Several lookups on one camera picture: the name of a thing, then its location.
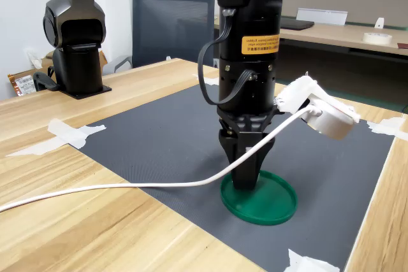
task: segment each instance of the black mat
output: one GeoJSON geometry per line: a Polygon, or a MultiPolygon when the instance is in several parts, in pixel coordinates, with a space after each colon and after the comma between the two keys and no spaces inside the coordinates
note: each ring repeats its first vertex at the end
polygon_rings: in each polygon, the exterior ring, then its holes
{"type": "MultiPolygon", "coordinates": [[[[208,87],[215,96],[218,87],[208,87]]],[[[288,115],[276,116],[272,125],[288,115]]],[[[106,130],[80,150],[129,182],[190,182],[228,165],[218,142],[218,116],[198,86],[106,118],[106,130]]],[[[288,249],[346,265],[393,137],[374,134],[362,121],[342,141],[295,121],[277,137],[263,170],[287,180],[298,195],[291,220],[254,225],[222,204],[221,180],[202,187],[145,189],[268,271],[289,266],[288,249]]]]}

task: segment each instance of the chair backrest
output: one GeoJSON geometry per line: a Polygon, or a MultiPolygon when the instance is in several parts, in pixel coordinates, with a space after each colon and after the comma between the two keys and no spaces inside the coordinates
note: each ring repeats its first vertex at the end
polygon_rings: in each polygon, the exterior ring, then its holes
{"type": "MultiPolygon", "coordinates": [[[[133,67],[167,56],[197,62],[214,39],[214,0],[133,0],[133,67]]],[[[213,66],[209,49],[204,64],[213,66]]]]}

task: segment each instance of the white cable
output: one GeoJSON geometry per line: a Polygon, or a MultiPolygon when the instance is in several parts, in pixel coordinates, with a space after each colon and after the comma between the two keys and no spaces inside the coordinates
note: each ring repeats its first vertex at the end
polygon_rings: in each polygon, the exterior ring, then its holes
{"type": "Polygon", "coordinates": [[[257,152],[261,147],[263,147],[268,141],[270,141],[272,138],[274,138],[279,132],[281,132],[285,127],[287,127],[290,123],[295,121],[298,117],[302,116],[306,112],[313,112],[315,115],[319,115],[321,113],[321,110],[316,108],[315,106],[306,106],[305,108],[302,108],[300,111],[296,112],[292,116],[290,116],[288,119],[283,121],[276,129],[274,129],[272,132],[270,132],[268,135],[266,135],[259,143],[254,145],[251,149],[249,149],[243,156],[241,156],[239,159],[237,159],[235,162],[230,164],[228,167],[226,167],[224,170],[218,172],[216,175],[211,176],[210,178],[206,178],[205,180],[197,181],[197,182],[187,182],[187,183],[120,183],[120,184],[106,184],[106,185],[93,185],[93,186],[85,186],[85,187],[79,187],[79,188],[74,188],[74,189],[66,189],[66,190],[61,190],[61,191],[56,191],[56,192],[50,192],[48,194],[42,194],[40,196],[35,196],[35,197],[30,197],[25,200],[17,201],[14,203],[6,204],[4,206],[0,206],[0,213],[9,209],[12,209],[14,207],[22,206],[28,203],[32,203],[35,201],[43,200],[43,199],[48,199],[50,197],[57,197],[57,196],[62,196],[64,194],[72,194],[74,192],[81,192],[81,191],[86,191],[86,190],[94,190],[94,189],[107,189],[107,188],[144,188],[144,187],[194,187],[194,186],[201,186],[201,185],[206,185],[208,183],[211,183],[220,177],[226,175],[229,173],[232,169],[237,167],[239,164],[243,163],[243,161],[246,161],[252,154],[257,152]]]}

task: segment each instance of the green plate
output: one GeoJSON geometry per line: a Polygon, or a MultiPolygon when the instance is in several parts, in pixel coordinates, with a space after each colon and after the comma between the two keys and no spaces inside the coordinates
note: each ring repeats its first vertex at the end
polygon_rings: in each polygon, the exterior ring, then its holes
{"type": "Polygon", "coordinates": [[[277,175],[261,170],[254,190],[236,190],[231,174],[221,183],[224,205],[238,218],[260,225],[276,225],[288,221],[296,211],[295,190],[277,175]]]}

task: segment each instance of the wooden desk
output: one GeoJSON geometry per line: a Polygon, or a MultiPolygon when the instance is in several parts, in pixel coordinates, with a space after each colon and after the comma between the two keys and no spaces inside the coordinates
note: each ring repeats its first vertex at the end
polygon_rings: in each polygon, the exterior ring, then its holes
{"type": "MultiPolygon", "coordinates": [[[[214,27],[219,29],[219,18],[214,21],[214,27]]],[[[293,39],[295,41],[307,41],[309,43],[319,43],[340,47],[358,48],[388,54],[408,55],[408,49],[398,49],[397,43],[408,43],[408,31],[391,29],[374,29],[373,27],[363,27],[360,25],[321,25],[301,31],[280,30],[280,38],[293,39]],[[380,32],[393,36],[390,45],[373,45],[363,41],[366,32],[380,32]]]]}
{"type": "MultiPolygon", "coordinates": [[[[44,90],[0,103],[0,204],[72,187],[124,180],[65,145],[4,157],[52,137],[50,119],[93,123],[196,85],[196,64],[178,59],[104,77],[111,92],[74,100],[44,90]]],[[[207,77],[216,77],[206,68],[207,77]]],[[[276,91],[282,90],[277,85],[276,91]]],[[[401,116],[350,102],[366,120],[401,116]]],[[[350,260],[350,271],[408,267],[408,142],[395,140],[350,260]]],[[[140,189],[106,189],[38,201],[0,214],[5,271],[260,271],[209,233],[140,189]]]]}

